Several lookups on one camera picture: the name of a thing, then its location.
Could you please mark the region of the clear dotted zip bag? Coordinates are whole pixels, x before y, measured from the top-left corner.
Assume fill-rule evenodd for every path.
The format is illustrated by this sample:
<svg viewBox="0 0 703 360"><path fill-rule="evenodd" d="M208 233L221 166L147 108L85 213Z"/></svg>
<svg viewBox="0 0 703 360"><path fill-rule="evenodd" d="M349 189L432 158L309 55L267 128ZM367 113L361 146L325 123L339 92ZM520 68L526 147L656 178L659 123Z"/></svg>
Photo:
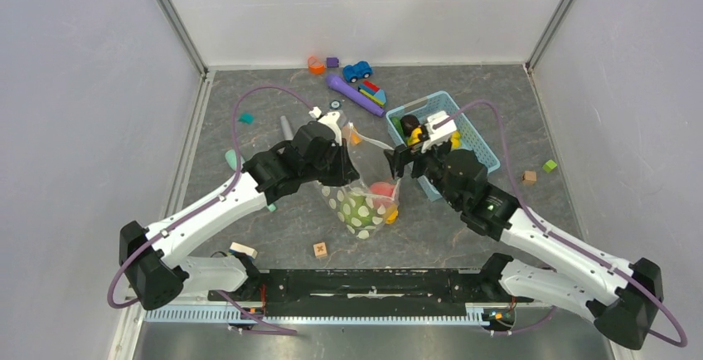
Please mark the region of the clear dotted zip bag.
<svg viewBox="0 0 703 360"><path fill-rule="evenodd" d="M393 148L361 134L353 123L342 128L351 165L360 177L342 187L317 185L323 201L355 238L367 240L395 222L400 206L400 179L392 176L385 157Z"/></svg>

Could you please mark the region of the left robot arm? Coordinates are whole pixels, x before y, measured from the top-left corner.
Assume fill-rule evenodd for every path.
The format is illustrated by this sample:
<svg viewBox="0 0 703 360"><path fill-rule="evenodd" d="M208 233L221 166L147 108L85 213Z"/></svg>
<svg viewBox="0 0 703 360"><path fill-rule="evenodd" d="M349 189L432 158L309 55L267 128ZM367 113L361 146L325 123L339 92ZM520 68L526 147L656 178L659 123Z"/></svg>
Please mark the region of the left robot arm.
<svg viewBox="0 0 703 360"><path fill-rule="evenodd" d="M159 309L187 291L231 291L252 299L260 277L236 257L196 258L203 242L250 213L292 195L307 182L343 187L360 177L341 128L323 120L305 124L271 149L256 153L222 187L164 220L143 227L131 221L119 232L119 276L133 304Z"/></svg>

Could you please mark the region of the light blue plastic basket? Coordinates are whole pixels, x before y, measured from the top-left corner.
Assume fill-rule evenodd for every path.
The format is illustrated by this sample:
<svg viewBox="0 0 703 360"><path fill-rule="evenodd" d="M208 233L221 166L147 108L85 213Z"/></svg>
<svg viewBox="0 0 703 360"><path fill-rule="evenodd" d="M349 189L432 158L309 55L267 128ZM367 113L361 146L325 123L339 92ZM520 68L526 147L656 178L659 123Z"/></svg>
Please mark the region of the light blue plastic basket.
<svg viewBox="0 0 703 360"><path fill-rule="evenodd" d="M413 114L418 118L421 124L424 124L428 116L441 110L446 111L448 115L459 110L459 106L454 101L453 97L443 90L387 111L385 113L385 118L388 125L388 133L392 141L391 149L395 149L401 144L406 143L406 139L401 140L395 133L390 122L391 117L400 119L406 114ZM497 155L490 149L468 117L461 114L454 122L457 125L458 132L461 134L460 148L473 151L478 161L487 168L488 173L498 170L501 164Z"/></svg>

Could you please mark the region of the yellow banana bunch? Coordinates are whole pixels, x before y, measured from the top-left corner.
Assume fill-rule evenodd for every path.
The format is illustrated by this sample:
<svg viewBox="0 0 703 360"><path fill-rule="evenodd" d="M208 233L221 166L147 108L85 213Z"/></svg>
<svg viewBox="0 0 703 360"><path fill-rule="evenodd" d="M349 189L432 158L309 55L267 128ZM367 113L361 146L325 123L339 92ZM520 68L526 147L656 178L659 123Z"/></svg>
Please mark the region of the yellow banana bunch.
<svg viewBox="0 0 703 360"><path fill-rule="evenodd" d="M412 130L410 136L406 140L408 146L413 146L420 142L420 136L422 134L422 129L420 127ZM459 148L461 146L461 134L458 131L454 131L450 137L450 142L452 144L452 149Z"/></svg>

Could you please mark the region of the green cabbage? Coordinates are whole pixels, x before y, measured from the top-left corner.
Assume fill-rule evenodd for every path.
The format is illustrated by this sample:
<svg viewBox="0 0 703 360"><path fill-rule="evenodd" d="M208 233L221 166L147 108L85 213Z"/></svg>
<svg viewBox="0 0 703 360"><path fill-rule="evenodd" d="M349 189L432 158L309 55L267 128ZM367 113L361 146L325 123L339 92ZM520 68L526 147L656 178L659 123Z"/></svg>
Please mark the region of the green cabbage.
<svg viewBox="0 0 703 360"><path fill-rule="evenodd" d="M374 231L384 224L387 207L373 197L354 192L338 192L335 210L346 229L351 234L358 235L362 231Z"/></svg>

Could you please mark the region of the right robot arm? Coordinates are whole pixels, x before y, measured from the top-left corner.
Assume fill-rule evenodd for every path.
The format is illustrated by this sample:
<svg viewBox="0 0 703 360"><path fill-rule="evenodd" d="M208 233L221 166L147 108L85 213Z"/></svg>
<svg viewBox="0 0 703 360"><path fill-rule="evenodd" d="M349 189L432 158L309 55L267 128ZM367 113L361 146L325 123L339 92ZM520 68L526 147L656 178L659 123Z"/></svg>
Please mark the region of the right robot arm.
<svg viewBox="0 0 703 360"><path fill-rule="evenodd" d="M426 152L400 145L385 150L393 177L411 165L412 178L425 177L467 227L546 263L548 270L495 254L478 287L490 300L506 294L536 299L578 314L612 342L642 348L663 299L662 271L647 258L635 262L602 252L538 216L487 180L475 153L449 144Z"/></svg>

